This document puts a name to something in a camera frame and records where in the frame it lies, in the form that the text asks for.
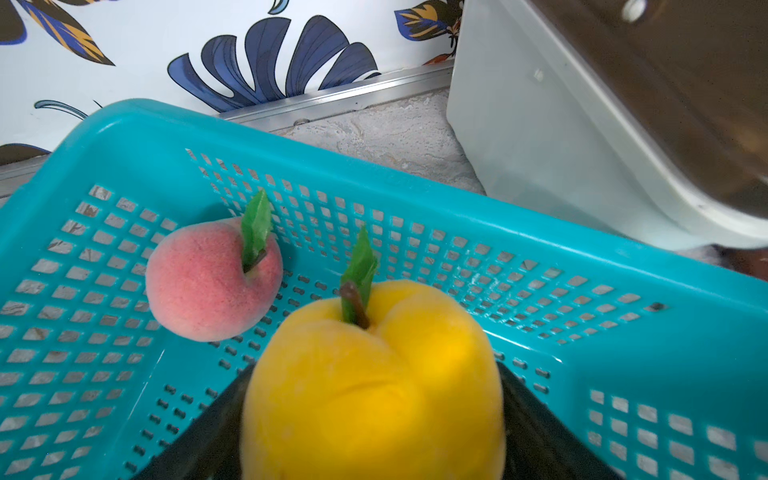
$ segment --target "plastic basket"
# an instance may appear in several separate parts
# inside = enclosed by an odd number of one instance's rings
[[[158,328],[154,245],[261,187],[286,268],[269,315],[213,344]],[[0,210],[0,475],[130,478],[334,294],[363,223],[377,280],[453,295],[619,472],[768,475],[768,284],[153,101],[86,119]]]

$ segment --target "pink peach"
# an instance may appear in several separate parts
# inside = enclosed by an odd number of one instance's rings
[[[283,278],[283,258],[270,235],[266,255],[242,266],[240,218],[190,225],[168,235],[147,264],[147,298],[154,318],[198,342],[228,339],[269,310]]]

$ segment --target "fruit leaf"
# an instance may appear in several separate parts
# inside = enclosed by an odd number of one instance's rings
[[[243,271],[247,272],[266,248],[266,238],[272,230],[272,210],[266,192],[260,190],[248,202],[243,215]]]
[[[370,240],[368,240],[368,231],[365,225],[362,226],[357,235],[357,244],[352,250],[352,259],[349,262],[346,272],[341,276],[341,284],[349,281],[354,282],[357,290],[360,292],[360,299],[363,306],[368,306],[368,298],[371,296],[371,283],[373,276],[376,275],[376,268],[379,261],[373,254]],[[355,309],[352,303],[342,299],[342,311],[345,323],[356,323]]]

